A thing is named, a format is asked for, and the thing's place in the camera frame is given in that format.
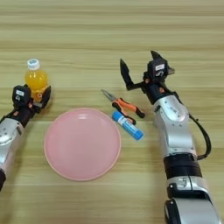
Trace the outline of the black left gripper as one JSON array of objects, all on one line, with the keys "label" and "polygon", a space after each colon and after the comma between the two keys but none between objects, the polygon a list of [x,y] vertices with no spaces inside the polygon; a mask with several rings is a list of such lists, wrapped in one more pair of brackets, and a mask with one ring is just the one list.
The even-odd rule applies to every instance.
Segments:
[{"label": "black left gripper", "polygon": [[34,102],[30,100],[26,104],[17,105],[16,103],[13,104],[13,110],[4,115],[1,118],[3,121],[6,118],[16,120],[18,123],[21,123],[23,127],[27,125],[27,123],[34,117],[35,114],[39,114],[40,111],[47,105],[51,97],[51,87],[48,87],[45,92],[42,94],[41,103]]}]

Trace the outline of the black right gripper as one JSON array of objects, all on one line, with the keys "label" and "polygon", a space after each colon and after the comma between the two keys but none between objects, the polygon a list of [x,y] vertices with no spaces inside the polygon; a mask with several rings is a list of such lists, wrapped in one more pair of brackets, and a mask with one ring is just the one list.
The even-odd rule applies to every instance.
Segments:
[{"label": "black right gripper", "polygon": [[[151,51],[150,53],[154,60],[162,59],[162,56],[158,52]],[[146,71],[143,73],[143,80],[141,82],[134,83],[130,78],[130,70],[123,59],[120,59],[120,71],[126,84],[126,88],[128,90],[141,88],[152,105],[154,105],[156,101],[169,95],[179,97],[176,91],[171,91],[165,85],[166,75],[156,77],[150,74],[149,71]]]}]

